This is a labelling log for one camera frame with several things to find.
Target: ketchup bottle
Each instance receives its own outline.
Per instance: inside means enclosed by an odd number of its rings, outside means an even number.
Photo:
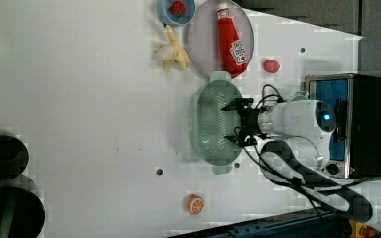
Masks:
[[[248,62],[226,3],[218,5],[217,17],[219,47],[225,70],[237,76],[246,70]]]

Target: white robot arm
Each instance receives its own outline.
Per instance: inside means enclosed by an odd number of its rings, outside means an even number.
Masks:
[[[287,183],[324,209],[381,231],[381,177],[347,181],[322,172],[335,129],[330,106],[313,100],[280,103],[260,113],[258,123],[275,139],[259,153],[265,170],[278,173],[267,177],[270,181]]]

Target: green bowl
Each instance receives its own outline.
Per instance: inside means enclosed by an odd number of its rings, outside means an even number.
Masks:
[[[242,98],[226,72],[214,72],[211,82],[199,95],[196,108],[196,144],[202,156],[211,164],[226,166],[240,155],[242,148],[225,139],[240,126],[236,111],[221,111],[236,98]]]

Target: black box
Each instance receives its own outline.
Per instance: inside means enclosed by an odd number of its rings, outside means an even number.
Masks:
[[[381,78],[361,74],[306,76],[310,99],[335,110],[337,129],[326,173],[355,179],[381,174]]]

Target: black container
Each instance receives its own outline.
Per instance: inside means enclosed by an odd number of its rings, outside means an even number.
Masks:
[[[0,136],[0,180],[18,176],[28,161],[29,153],[22,141],[11,136]]]
[[[4,222],[3,217],[10,218]],[[7,224],[4,227],[9,238],[35,238],[44,223],[44,207],[34,194],[18,187],[0,188],[0,232],[1,224]]]

